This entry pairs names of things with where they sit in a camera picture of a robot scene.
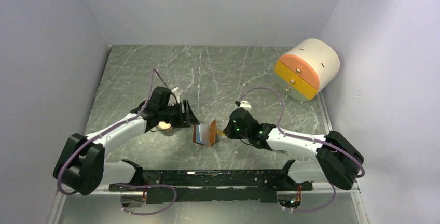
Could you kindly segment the brown leather card holder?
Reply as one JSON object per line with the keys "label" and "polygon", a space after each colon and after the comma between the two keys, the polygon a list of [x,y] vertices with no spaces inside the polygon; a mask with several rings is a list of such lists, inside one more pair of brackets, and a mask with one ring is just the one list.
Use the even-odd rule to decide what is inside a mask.
{"label": "brown leather card holder", "polygon": [[197,145],[211,147],[215,144],[218,137],[224,137],[226,134],[217,127],[217,121],[210,123],[199,123],[193,128],[192,142]]}

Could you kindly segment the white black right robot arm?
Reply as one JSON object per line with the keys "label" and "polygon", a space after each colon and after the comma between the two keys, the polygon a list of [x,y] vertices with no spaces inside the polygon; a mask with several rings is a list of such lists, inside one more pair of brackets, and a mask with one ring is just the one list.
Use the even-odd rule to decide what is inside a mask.
{"label": "white black right robot arm", "polygon": [[364,174],[364,157],[339,132],[314,135],[288,131],[270,123],[259,123],[251,113],[240,107],[229,116],[223,129],[229,139],[245,139],[257,149],[291,152],[306,161],[292,162],[280,176],[284,189],[292,190],[299,183],[327,181],[333,186],[350,190]]}

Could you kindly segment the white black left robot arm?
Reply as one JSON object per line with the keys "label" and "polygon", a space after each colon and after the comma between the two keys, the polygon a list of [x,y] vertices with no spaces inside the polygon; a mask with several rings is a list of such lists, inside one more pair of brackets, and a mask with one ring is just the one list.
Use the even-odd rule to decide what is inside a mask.
{"label": "white black left robot arm", "polygon": [[71,135],[53,170],[58,190],[64,195],[89,195],[101,185],[121,185],[136,191],[145,184],[143,168],[127,159],[107,158],[125,142],[152,132],[159,123],[187,128],[200,122],[189,101],[178,92],[157,86],[138,107],[109,127],[88,135]]}

